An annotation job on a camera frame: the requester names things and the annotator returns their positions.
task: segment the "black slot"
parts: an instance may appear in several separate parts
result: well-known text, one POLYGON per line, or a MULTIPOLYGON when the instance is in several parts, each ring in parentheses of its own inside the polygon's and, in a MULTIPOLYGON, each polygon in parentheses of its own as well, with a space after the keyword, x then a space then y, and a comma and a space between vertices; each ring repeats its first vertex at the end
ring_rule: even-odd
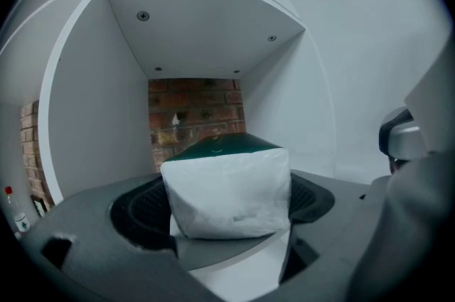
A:
POLYGON ((53 237, 42 248, 41 254, 53 265, 61 269, 72 244, 68 239, 53 237))

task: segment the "green lid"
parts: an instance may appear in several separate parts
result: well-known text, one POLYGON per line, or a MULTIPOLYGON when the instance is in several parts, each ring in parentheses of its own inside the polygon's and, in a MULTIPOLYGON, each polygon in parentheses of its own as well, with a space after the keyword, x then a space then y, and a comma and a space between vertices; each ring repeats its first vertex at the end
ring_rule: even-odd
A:
POLYGON ((238 133, 211 136, 188 147, 183 152, 166 162, 182 161, 185 159, 226 156, 228 154, 254 153, 269 149, 281 148, 257 136, 238 133))

